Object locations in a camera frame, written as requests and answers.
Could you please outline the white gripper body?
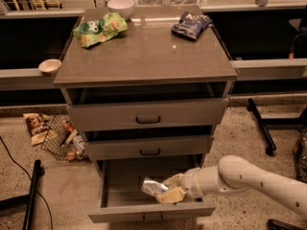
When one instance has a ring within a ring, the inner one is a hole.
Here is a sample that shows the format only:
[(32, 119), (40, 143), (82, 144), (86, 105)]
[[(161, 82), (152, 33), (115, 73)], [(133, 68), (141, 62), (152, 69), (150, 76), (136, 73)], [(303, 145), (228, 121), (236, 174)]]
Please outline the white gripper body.
[(199, 182), (200, 168), (195, 168), (185, 172), (181, 178), (181, 187), (191, 198), (202, 198), (204, 192)]

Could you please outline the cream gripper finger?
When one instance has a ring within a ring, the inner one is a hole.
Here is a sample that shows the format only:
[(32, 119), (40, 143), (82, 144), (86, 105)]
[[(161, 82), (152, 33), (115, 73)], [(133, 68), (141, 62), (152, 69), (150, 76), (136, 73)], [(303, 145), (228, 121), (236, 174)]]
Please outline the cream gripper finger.
[(182, 173), (175, 174), (163, 181), (163, 184), (168, 188), (171, 187), (180, 187), (181, 186), (181, 178), (183, 177)]
[(174, 187), (157, 195), (155, 198), (160, 204), (174, 204), (181, 202), (186, 196), (185, 191), (180, 187)]

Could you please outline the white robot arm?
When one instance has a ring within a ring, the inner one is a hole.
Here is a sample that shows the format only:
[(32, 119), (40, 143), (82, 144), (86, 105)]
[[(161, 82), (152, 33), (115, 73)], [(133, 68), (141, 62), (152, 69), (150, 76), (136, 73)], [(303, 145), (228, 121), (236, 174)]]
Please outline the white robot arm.
[(293, 212), (307, 217), (307, 184), (258, 168), (235, 155), (224, 156), (217, 166), (194, 168), (164, 181), (166, 192), (157, 194), (161, 204), (182, 201), (186, 196), (201, 198), (207, 194), (238, 196), (255, 190)]

